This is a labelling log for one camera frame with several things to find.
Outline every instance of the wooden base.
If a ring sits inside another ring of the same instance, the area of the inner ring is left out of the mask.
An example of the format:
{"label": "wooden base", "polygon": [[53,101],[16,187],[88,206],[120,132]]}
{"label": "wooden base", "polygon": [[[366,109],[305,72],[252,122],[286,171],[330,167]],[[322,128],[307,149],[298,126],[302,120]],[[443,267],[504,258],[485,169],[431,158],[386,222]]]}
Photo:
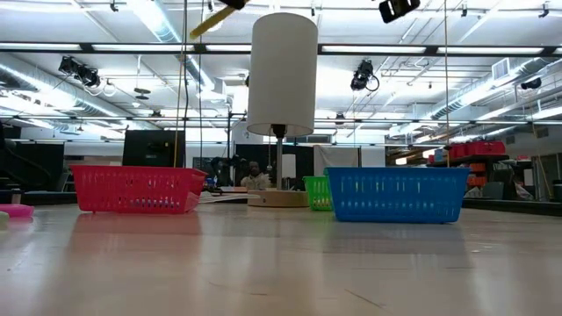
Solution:
{"label": "wooden base", "polygon": [[248,194],[260,196],[249,198],[248,206],[260,207],[308,207],[306,192],[282,190],[250,190]]}

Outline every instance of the lamp shade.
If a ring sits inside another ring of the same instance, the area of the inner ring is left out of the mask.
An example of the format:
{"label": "lamp shade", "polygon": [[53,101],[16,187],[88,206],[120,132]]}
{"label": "lamp shade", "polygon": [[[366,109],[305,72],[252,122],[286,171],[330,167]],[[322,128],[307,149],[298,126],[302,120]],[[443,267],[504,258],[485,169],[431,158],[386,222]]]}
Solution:
{"label": "lamp shade", "polygon": [[285,136],[311,134],[318,28],[300,15],[273,13],[259,18],[252,32],[248,130],[269,135],[271,125],[284,125]]}

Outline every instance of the lamp stand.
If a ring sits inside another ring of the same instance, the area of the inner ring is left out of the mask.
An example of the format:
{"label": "lamp stand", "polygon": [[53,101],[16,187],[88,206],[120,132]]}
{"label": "lamp stand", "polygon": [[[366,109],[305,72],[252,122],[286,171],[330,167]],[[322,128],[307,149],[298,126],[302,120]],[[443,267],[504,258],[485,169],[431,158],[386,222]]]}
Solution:
{"label": "lamp stand", "polygon": [[277,138],[277,189],[283,189],[283,138]]}
{"label": "lamp stand", "polygon": [[287,126],[271,124],[271,129],[277,137],[277,190],[283,189],[283,138],[287,133]]}

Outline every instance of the ceiling beam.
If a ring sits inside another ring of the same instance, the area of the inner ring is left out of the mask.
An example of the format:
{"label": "ceiling beam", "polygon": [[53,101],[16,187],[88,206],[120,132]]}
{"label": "ceiling beam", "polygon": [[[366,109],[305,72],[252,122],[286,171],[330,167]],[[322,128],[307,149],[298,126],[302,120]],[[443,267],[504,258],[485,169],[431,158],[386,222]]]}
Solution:
{"label": "ceiling beam", "polygon": [[[249,55],[251,44],[226,43],[188,45],[189,54]],[[0,52],[56,54],[172,54],[182,53],[175,43],[91,43],[91,42],[0,42]],[[418,56],[444,57],[445,47],[437,45],[319,44],[325,56]],[[562,46],[449,46],[449,57],[562,57]]]}

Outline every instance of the pink object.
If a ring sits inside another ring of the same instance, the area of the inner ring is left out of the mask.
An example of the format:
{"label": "pink object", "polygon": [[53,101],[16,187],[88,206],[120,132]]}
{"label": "pink object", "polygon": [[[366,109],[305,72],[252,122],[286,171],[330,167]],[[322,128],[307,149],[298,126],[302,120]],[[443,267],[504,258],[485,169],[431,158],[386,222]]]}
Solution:
{"label": "pink object", "polygon": [[90,212],[181,214],[199,203],[206,173],[197,169],[70,166],[78,207]]}
{"label": "pink object", "polygon": [[34,209],[29,205],[0,205],[0,212],[7,212],[11,218],[31,217]]}

